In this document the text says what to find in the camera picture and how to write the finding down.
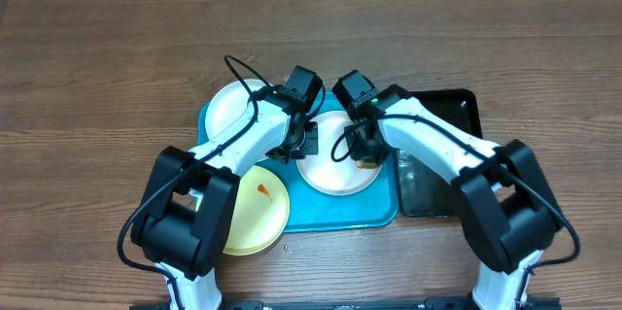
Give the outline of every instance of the white plate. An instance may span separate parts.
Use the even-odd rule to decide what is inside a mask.
[[[244,80],[251,91],[259,90],[265,84],[256,79]],[[249,93],[239,81],[223,87],[207,106],[205,111],[205,133],[214,139],[246,111]]]
[[[335,163],[330,159],[330,151],[343,128],[351,125],[345,111],[331,111],[313,119],[318,123],[318,154],[308,155],[296,162],[302,178],[314,189],[328,194],[345,195],[366,188],[378,176],[380,166],[373,169],[360,169],[350,157]],[[343,156],[348,151],[344,139],[337,147],[335,156]]]

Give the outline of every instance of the black cable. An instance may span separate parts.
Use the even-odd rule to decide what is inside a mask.
[[[235,62],[237,62],[238,64],[240,64],[242,67],[244,67],[244,68],[246,68],[247,70],[249,70],[251,73],[253,73],[253,74],[255,75],[255,77],[257,77],[260,81],[262,81],[262,82],[263,82],[266,86],[270,86],[270,83],[268,83],[268,82],[266,81],[266,79],[265,79],[264,77],[262,77],[262,76],[261,76],[261,74],[259,74],[259,73],[258,73],[255,69],[253,69],[253,67],[251,67],[251,66],[247,65],[246,63],[242,62],[241,60],[239,60],[239,59],[237,59],[237,58],[235,58],[235,57],[233,57],[233,56],[231,56],[231,55],[227,55],[227,56],[225,56],[225,62],[227,62],[226,60],[227,60],[228,58],[232,59],[233,61],[235,61]],[[228,62],[227,62],[227,64],[226,64],[226,65],[227,65],[227,67],[229,68],[229,70],[230,70],[231,72],[233,72],[233,71],[235,70],[235,69],[232,69],[233,67],[231,67],[231,64],[230,64],[230,63],[228,63]]]
[[[311,121],[312,119],[314,119],[316,116],[318,116],[318,114],[320,113],[320,109],[322,108],[322,105],[324,105],[324,98],[327,96],[327,89],[324,87],[324,85],[322,85],[322,99],[320,100],[320,104],[318,105],[318,107],[316,107],[315,110],[313,110],[313,112],[311,112],[308,116],[307,116],[307,121]]]
[[[469,152],[470,154],[472,154],[472,155],[474,155],[474,156],[476,156],[476,157],[478,157],[478,158],[480,158],[482,160],[488,160],[489,159],[488,157],[486,157],[482,153],[478,152],[471,145],[466,144],[465,142],[463,142],[462,140],[457,138],[454,134],[449,132],[447,129],[445,129],[442,126],[436,124],[435,122],[430,121],[428,119],[425,119],[425,118],[423,118],[421,116],[417,116],[417,115],[382,115],[382,116],[376,117],[373,120],[374,121],[379,121],[379,120],[396,120],[396,119],[420,121],[420,122],[422,122],[422,123],[424,123],[424,124],[434,128],[436,131],[438,131],[441,134],[443,134],[449,140],[451,140],[452,142],[454,142],[456,145],[460,146],[461,148],[465,149],[465,151]],[[363,126],[363,125],[369,123],[370,121],[371,120],[365,120],[365,121],[362,121],[360,123],[357,123],[353,127],[349,128],[348,132],[353,132],[354,130],[356,130],[360,126]],[[347,136],[347,133],[346,133],[346,131],[344,131],[344,133],[341,134],[341,136],[339,136],[337,138],[337,140],[335,141],[335,144],[332,147],[332,151],[330,153],[330,158],[332,160],[334,160],[334,161],[341,161],[341,160],[343,160],[343,159],[345,159],[347,157],[347,156],[344,156],[342,158],[337,158],[337,159],[335,159],[335,157],[334,157],[334,152],[335,152],[335,150],[337,148],[337,145],[346,136]],[[566,262],[575,260],[578,257],[579,253],[581,252],[581,242],[580,242],[579,236],[576,233],[576,230],[574,229],[572,224],[564,217],[564,215],[558,209],[553,207],[551,205],[551,203],[549,203],[546,199],[544,199],[544,197],[542,197],[539,193],[537,193],[529,185],[525,184],[525,182],[523,182],[522,180],[517,178],[515,175],[510,173],[509,170],[507,170],[507,168],[499,165],[499,166],[497,166],[496,169],[498,169],[498,172],[501,175],[503,175],[505,177],[505,179],[509,180],[514,186],[527,191],[532,197],[537,199],[544,207],[546,207],[546,209],[548,209],[549,212],[551,214],[553,214],[555,216],[555,218],[557,218],[562,223],[562,226],[565,227],[568,230],[568,232],[570,234],[570,237],[572,238],[572,242],[574,244],[574,251],[572,252],[571,255],[569,255],[567,257],[556,258],[556,259],[536,262],[536,263],[534,263],[532,265],[529,265],[529,266],[527,266],[525,268],[525,273],[523,274],[523,278],[521,279],[521,284],[519,286],[519,292],[517,293],[517,297],[515,299],[516,300],[516,304],[517,304],[517,309],[518,309],[520,307],[520,297],[522,296],[523,292],[525,291],[525,288],[527,287],[527,281],[529,279],[529,275],[533,274],[535,269],[537,269],[539,267],[542,267],[542,266],[558,265],[558,264],[562,264],[562,263],[566,263]]]
[[[177,187],[179,184],[181,184],[181,182],[187,178],[187,176],[192,172],[192,170],[196,170],[200,167],[201,163],[206,162],[207,160],[209,160],[210,158],[212,158],[214,155],[221,153],[225,148],[227,148],[229,145],[231,145],[232,143],[234,143],[236,140],[238,140],[242,135],[244,135],[244,133],[246,133],[246,131],[248,131],[251,126],[253,126],[253,124],[257,121],[258,115],[259,115],[259,107],[257,104],[257,100],[253,98],[253,93],[251,92],[251,89],[249,88],[249,86],[246,84],[246,82],[244,82],[244,80],[242,79],[242,77],[240,76],[240,74],[235,70],[235,68],[233,68],[233,66],[231,65],[231,63],[228,61],[229,59],[239,63],[240,65],[242,65],[243,67],[247,68],[249,71],[251,71],[253,74],[255,74],[258,78],[260,78],[264,83],[266,83],[268,85],[268,83],[265,81],[265,79],[259,75],[259,73],[257,73],[254,69],[252,69],[250,66],[248,66],[246,63],[238,60],[237,58],[230,56],[230,55],[226,55],[225,56],[225,63],[226,66],[229,68],[229,70],[231,71],[231,73],[233,73],[233,75],[235,76],[235,78],[240,81],[240,83],[242,84],[242,86],[246,89],[246,91],[249,93],[249,95],[251,95],[251,101],[253,102],[253,115],[251,116],[251,119],[249,120],[249,122],[242,128],[240,129],[240,131],[238,131],[235,135],[231,136],[228,140],[226,140],[225,142],[223,142],[222,144],[220,144],[214,151],[212,151],[211,153],[203,156],[202,158],[194,161],[188,168],[180,171],[177,175],[175,175],[171,180],[168,181],[168,183],[166,183],[164,186],[162,186],[161,188],[159,188],[151,197],[149,197],[149,199],[147,199],[145,201],[145,203],[141,204],[138,208],[136,208],[136,210],[134,210],[134,212],[129,216],[129,218],[127,219],[127,221],[125,221],[125,224],[123,225],[123,227],[121,228],[121,232],[119,233],[119,239],[117,240],[117,254],[119,255],[119,258],[121,259],[121,261],[126,264],[129,267],[133,267],[139,270],[143,270],[143,271],[149,271],[149,272],[154,272],[154,273],[158,273],[164,277],[166,277],[167,282],[171,284],[172,288],[173,288],[173,294],[175,295],[175,301],[177,303],[177,307],[180,310],[184,310],[184,307],[182,305],[182,300],[180,298],[180,294],[179,294],[179,287],[177,285],[177,280],[175,279],[175,277],[173,277],[173,275],[168,272],[167,270],[164,269],[160,269],[157,268],[155,266],[151,266],[151,265],[145,265],[136,261],[132,261],[130,260],[126,255],[125,255],[125,251],[123,250],[123,240],[125,239],[125,235],[127,235],[127,232],[129,231],[129,228],[132,226],[132,224],[134,223],[134,221],[136,220],[136,217],[142,213],[142,211],[145,210],[145,208],[156,198],[158,197],[160,194],[162,194],[164,191],[166,190],[170,190],[170,189],[174,189],[175,187]]]
[[[364,126],[364,125],[369,124],[370,122],[371,122],[370,120],[360,121],[360,122],[352,125],[352,127],[348,128],[348,131],[344,131],[343,134],[339,135],[337,140],[334,142],[334,145],[332,145],[332,150],[330,150],[330,159],[332,159],[333,162],[337,162],[337,163],[340,162],[340,161],[345,160],[352,153],[352,151],[354,150],[354,146],[355,146],[356,141],[358,140],[358,138],[355,138],[355,143],[352,144],[352,147],[350,149],[348,149],[348,152],[345,155],[343,155],[343,156],[341,156],[339,158],[335,158],[335,156],[334,156],[335,152],[337,151],[337,146],[339,146],[339,143],[342,142],[343,139],[345,139],[346,136],[349,133],[355,131],[356,129],[358,129],[358,128]]]

